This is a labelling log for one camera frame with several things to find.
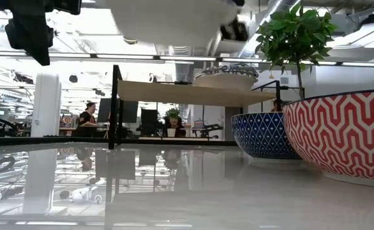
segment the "blue patterned bowl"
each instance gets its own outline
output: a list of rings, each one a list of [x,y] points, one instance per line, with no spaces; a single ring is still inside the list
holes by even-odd
[[[233,116],[231,122],[238,146],[251,157],[301,159],[289,144],[282,112],[240,114]]]

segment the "plant stem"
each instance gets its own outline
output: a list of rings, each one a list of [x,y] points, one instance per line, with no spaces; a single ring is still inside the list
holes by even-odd
[[[301,99],[304,99],[304,91],[303,91],[303,86],[302,86],[302,77],[301,77],[301,64],[300,62],[296,63],[296,68],[297,68],[297,81],[299,83],[299,96]]]

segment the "geometric pattern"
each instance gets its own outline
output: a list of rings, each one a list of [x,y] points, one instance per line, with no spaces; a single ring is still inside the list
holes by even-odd
[[[283,107],[297,153],[330,173],[374,179],[374,90],[308,98]]]
[[[282,112],[235,115],[231,123],[236,143],[250,156],[301,159],[288,142]]]

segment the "red and white patterned bowl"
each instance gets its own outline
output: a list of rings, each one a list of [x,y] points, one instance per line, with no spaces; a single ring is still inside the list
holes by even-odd
[[[374,186],[374,90],[292,102],[283,117],[305,161],[329,178]]]

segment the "small plant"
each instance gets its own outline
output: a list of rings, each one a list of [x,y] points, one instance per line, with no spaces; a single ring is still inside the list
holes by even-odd
[[[175,108],[169,109],[166,112],[166,117],[168,117],[168,118],[179,118],[180,117],[180,110],[175,109]]]
[[[302,99],[304,91],[301,72],[306,69],[305,61],[318,66],[319,60],[329,56],[327,52],[331,48],[326,47],[326,43],[333,41],[332,34],[336,30],[330,19],[329,12],[320,17],[317,10],[303,12],[303,6],[296,5],[290,11],[273,13],[271,21],[259,28],[260,36],[257,41],[260,44],[255,53],[261,50],[267,61],[272,62],[271,70],[275,66],[281,66],[282,74],[285,65],[296,65]]]

